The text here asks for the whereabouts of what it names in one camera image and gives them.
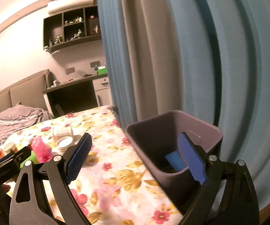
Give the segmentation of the pink plastic bag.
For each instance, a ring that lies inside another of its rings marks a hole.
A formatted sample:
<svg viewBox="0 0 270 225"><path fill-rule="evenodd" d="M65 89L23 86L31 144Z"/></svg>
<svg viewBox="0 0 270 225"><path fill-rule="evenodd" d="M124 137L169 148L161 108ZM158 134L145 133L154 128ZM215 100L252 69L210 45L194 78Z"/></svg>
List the pink plastic bag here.
<svg viewBox="0 0 270 225"><path fill-rule="evenodd" d="M49 162L53 158L52 148L43 142L41 136L34 139L31 147L39 163Z"/></svg>

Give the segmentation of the blue foam net sleeve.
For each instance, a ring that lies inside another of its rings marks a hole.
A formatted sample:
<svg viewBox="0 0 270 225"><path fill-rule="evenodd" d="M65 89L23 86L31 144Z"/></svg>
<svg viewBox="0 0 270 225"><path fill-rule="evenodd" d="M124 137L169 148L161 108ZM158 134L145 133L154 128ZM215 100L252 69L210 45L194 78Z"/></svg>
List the blue foam net sleeve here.
<svg viewBox="0 0 270 225"><path fill-rule="evenodd" d="M178 151L166 154L165 158L176 172L180 172L187 167Z"/></svg>

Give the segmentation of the purple plastic trash bin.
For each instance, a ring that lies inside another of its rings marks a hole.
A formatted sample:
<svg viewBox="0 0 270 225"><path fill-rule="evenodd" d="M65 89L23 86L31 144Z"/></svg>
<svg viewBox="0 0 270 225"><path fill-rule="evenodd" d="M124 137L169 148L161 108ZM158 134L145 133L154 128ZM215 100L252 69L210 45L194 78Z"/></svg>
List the purple plastic trash bin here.
<svg viewBox="0 0 270 225"><path fill-rule="evenodd" d="M182 132L207 153L215 152L223 138L218 127L179 110L133 123L126 129L133 149L168 198L185 214L201 185L181 159L177 139Z"/></svg>

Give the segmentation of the orange patterned paper cup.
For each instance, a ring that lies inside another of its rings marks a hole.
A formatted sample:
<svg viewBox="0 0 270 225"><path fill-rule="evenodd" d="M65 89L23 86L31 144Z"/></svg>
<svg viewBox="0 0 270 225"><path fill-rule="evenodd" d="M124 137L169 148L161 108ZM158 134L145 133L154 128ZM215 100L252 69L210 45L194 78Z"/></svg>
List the orange patterned paper cup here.
<svg viewBox="0 0 270 225"><path fill-rule="evenodd" d="M2 149L6 154L18 152L17 146L14 142L8 142L3 144Z"/></svg>

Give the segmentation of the green foam net sleeve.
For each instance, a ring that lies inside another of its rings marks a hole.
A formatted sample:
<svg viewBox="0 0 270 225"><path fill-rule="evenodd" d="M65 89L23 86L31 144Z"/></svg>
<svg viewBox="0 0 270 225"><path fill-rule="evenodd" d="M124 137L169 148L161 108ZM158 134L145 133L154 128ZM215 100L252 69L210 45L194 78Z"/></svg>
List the green foam net sleeve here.
<svg viewBox="0 0 270 225"><path fill-rule="evenodd" d="M26 162L27 163L33 162L34 164L39 163L39 161L37 160L37 156L35 155L35 152L33 150L31 151L31 155L25 161L23 161L23 163L21 163L20 165L21 169L25 166Z"/></svg>

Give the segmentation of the purple striped duvet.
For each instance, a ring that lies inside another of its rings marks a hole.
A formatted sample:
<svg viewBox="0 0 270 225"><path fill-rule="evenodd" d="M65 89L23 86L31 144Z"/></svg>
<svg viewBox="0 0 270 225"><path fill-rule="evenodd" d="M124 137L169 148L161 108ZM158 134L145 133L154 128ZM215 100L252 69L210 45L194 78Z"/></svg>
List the purple striped duvet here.
<svg viewBox="0 0 270 225"><path fill-rule="evenodd" d="M0 113L0 145L13 133L51 119L52 115L45 109L20 104L2 111Z"/></svg>

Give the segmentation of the upright checked paper cup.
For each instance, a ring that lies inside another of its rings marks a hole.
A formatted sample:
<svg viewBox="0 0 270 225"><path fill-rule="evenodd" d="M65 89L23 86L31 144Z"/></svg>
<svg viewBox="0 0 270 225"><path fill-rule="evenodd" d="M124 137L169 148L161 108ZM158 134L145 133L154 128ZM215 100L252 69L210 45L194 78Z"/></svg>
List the upright checked paper cup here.
<svg viewBox="0 0 270 225"><path fill-rule="evenodd" d="M69 147L74 143L74 139L72 137L66 136L57 141L57 148L59 152L64 153Z"/></svg>

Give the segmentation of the lying checked paper cup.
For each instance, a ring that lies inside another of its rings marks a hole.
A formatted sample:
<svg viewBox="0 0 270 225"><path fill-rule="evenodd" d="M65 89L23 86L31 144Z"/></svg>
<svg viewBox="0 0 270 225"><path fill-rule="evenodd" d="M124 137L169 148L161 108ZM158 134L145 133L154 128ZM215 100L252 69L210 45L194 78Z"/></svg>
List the lying checked paper cup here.
<svg viewBox="0 0 270 225"><path fill-rule="evenodd" d="M58 140L64 137L74 136L72 128L70 126L53 128L52 135L53 135L54 142L57 142Z"/></svg>

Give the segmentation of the floral bed sheet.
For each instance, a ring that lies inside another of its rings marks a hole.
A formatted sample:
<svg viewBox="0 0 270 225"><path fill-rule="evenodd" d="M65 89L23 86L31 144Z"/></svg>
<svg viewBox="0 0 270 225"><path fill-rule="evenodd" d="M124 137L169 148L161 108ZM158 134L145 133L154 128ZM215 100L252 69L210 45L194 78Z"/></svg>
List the floral bed sheet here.
<svg viewBox="0 0 270 225"><path fill-rule="evenodd" d="M24 128L3 143L21 149L41 136L58 152L53 128L72 128L78 140L92 137L92 148L69 185L92 224L178 224L181 212L164 193L132 148L110 106L71 113Z"/></svg>

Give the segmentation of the white drawer cabinet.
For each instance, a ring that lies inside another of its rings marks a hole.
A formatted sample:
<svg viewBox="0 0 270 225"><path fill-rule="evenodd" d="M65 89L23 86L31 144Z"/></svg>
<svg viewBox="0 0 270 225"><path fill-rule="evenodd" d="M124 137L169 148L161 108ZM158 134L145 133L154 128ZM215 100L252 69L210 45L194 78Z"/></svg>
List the white drawer cabinet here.
<svg viewBox="0 0 270 225"><path fill-rule="evenodd" d="M98 106L111 106L112 97L108 77L98 78L92 82Z"/></svg>

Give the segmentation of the green box on desk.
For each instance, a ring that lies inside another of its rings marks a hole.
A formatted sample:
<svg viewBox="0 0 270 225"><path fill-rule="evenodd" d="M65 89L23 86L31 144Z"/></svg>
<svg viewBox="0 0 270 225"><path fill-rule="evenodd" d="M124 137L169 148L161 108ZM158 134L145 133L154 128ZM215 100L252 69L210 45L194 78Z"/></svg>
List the green box on desk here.
<svg viewBox="0 0 270 225"><path fill-rule="evenodd" d="M104 75L107 74L108 70L106 68L106 66L101 66L97 68L97 75Z"/></svg>

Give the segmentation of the blue and grey curtain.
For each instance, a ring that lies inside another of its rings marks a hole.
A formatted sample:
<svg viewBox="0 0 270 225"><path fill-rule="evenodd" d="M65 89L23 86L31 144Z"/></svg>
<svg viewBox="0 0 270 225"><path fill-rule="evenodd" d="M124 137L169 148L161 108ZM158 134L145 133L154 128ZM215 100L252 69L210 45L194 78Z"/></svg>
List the blue and grey curtain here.
<svg viewBox="0 0 270 225"><path fill-rule="evenodd" d="M270 0L97 0L123 128L182 110L223 132L270 204Z"/></svg>

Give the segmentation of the white air conditioner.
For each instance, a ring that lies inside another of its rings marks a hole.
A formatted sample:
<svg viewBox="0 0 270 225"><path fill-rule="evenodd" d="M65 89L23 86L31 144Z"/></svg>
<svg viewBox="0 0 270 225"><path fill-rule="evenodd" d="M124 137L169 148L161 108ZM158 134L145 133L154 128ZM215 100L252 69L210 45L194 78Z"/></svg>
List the white air conditioner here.
<svg viewBox="0 0 270 225"><path fill-rule="evenodd" d="M47 5L48 14L52 16L71 9L92 6L93 2L94 0L54 0Z"/></svg>

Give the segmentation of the grey wall socket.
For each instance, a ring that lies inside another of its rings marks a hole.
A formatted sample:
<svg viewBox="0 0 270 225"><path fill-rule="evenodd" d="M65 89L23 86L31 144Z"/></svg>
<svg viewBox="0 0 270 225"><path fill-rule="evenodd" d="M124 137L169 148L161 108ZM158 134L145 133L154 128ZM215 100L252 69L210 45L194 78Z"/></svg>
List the grey wall socket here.
<svg viewBox="0 0 270 225"><path fill-rule="evenodd" d="M94 61L90 63L91 68L100 67L100 66L101 66L100 61Z"/></svg>
<svg viewBox="0 0 270 225"><path fill-rule="evenodd" d="M69 75L75 72L75 68L74 67L69 67L67 69L65 69L65 74Z"/></svg>

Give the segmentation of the dark wall shelf unit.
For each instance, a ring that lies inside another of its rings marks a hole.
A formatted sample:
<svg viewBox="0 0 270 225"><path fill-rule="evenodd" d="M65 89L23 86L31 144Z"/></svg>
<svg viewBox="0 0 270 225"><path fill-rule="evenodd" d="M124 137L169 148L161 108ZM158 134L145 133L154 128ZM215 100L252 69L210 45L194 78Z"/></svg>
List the dark wall shelf unit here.
<svg viewBox="0 0 270 225"><path fill-rule="evenodd" d="M101 40L97 6L49 16L43 21L43 48L53 53L70 46Z"/></svg>

